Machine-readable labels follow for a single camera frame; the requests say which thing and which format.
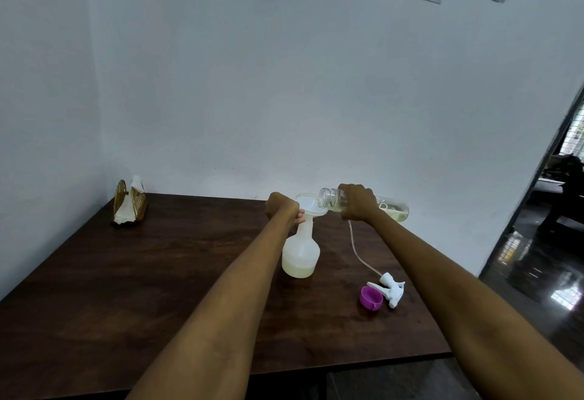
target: floor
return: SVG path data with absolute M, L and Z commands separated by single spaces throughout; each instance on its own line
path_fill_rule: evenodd
M 584 371 L 584 226 L 559 219 L 539 232 L 550 205 L 534 194 L 481 279 Z M 260 376 L 252 377 L 246 399 L 270 392 L 290 400 L 318 398 L 314 380 L 282 384 Z M 326 392 L 329 400 L 480 398 L 456 359 L 332 371 Z

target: brown wooden table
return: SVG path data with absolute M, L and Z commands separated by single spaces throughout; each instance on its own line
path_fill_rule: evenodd
M 2 399 L 130 389 L 266 223 L 262 201 L 148 200 L 144 222 L 133 228 L 113 227 L 106 205 L 0 302 Z M 305 279 L 276 269 L 252 374 L 449 351 L 373 229 L 353 229 L 365 261 L 406 281 L 398 307 L 361 307 L 361 287 L 378 277 L 357 261 L 338 214 L 315 219 L 317 268 Z

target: purple cap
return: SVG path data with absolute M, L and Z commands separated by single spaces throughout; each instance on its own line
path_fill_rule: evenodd
M 376 288 L 363 286 L 361 288 L 361 296 L 359 297 L 361 305 L 368 308 L 370 311 L 377 311 L 383 305 L 383 295 L 377 291 Z

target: person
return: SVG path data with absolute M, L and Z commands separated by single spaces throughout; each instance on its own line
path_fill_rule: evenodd
M 339 188 L 347 195 L 343 219 L 362 220 L 381 236 L 483 399 L 584 398 L 584 375 L 496 293 L 387 216 L 370 189 Z M 266 227 L 223 272 L 128 400 L 245 397 L 274 269 L 288 231 L 304 221 L 298 204 L 277 192 L 266 214 Z

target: white plastic bottle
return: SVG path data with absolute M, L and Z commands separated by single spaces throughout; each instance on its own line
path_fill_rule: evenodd
M 321 254 L 317 242 L 312 240 L 312 217 L 305 214 L 305 219 L 282 249 L 282 269 L 295 278 L 311 276 Z
M 409 215 L 408 205 L 388 197 L 377 197 L 379 208 L 396 222 L 403 222 Z M 318 206 L 340 212 L 347 206 L 347 196 L 340 189 L 323 188 L 318 194 Z

